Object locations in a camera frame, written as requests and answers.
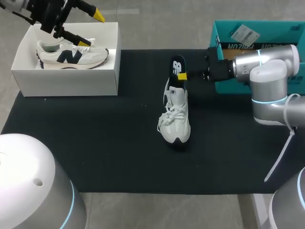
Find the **sneaker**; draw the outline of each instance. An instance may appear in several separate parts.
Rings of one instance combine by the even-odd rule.
[[[159,118],[157,127],[168,143],[177,146],[186,143],[191,134],[186,82],[178,80],[178,74],[185,71],[184,58],[182,56],[173,57],[170,65],[170,77],[164,90],[165,113]]]
[[[75,46],[60,41],[55,44],[37,42],[37,56],[42,69],[92,69],[101,66],[107,60],[109,51],[103,47]]]

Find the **label sticker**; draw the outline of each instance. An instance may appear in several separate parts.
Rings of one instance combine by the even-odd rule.
[[[247,47],[250,47],[259,37],[259,33],[255,32],[254,30],[251,30],[245,25],[241,25],[235,31],[231,38]]]

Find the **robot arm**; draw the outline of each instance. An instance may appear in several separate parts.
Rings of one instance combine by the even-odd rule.
[[[90,46],[90,41],[64,30],[63,24],[72,7],[77,7],[91,17],[105,22],[99,10],[83,0],[0,0],[0,8],[11,11],[32,25],[37,21],[40,22],[41,30],[47,33],[51,33],[54,29],[54,38],[63,37],[74,45]],[[30,18],[20,14],[22,9],[31,12]]]
[[[299,71],[300,58],[294,45],[257,50],[235,56],[233,60],[219,60],[217,48],[208,49],[208,66],[179,79],[203,77],[210,82],[236,79],[250,81],[253,115],[263,125],[305,126],[305,96],[287,100],[287,78]]]

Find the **teal cardboard box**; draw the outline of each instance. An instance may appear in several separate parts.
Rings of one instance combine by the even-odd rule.
[[[260,34],[249,47],[232,39],[231,36],[241,26]],[[214,21],[210,47],[217,47],[220,60],[224,59],[224,49],[257,50],[286,44],[294,44],[300,54],[300,70],[296,76],[288,78],[288,93],[305,94],[305,22],[304,21]],[[216,91],[224,94],[247,94],[250,88],[235,79],[216,83]]]

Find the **black mat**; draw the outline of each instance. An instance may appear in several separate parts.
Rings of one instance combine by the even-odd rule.
[[[24,98],[2,131],[33,136],[54,154],[81,192],[273,193],[305,166],[299,130],[267,183],[289,135],[253,120],[247,95],[218,95],[189,82],[190,145],[170,149],[157,132],[169,60],[200,70],[205,51],[122,51],[118,97]]]

